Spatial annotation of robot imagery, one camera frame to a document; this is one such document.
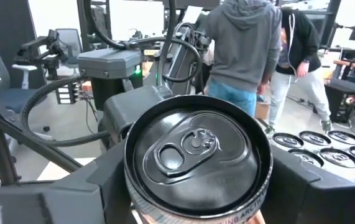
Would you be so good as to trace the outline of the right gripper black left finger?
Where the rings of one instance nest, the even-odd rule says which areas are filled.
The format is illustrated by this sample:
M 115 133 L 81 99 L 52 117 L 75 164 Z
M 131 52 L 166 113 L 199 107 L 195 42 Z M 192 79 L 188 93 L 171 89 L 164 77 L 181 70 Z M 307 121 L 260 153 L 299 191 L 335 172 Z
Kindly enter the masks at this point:
M 54 182 L 0 187 L 0 224 L 135 223 L 124 143 Z

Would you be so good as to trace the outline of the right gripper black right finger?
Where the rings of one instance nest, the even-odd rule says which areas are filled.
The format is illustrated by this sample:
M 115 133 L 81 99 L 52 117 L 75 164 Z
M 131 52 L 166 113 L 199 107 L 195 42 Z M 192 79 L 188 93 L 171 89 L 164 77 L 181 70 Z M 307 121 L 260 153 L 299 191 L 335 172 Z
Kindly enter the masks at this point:
M 270 224 L 355 224 L 355 183 L 272 147 L 261 212 Z

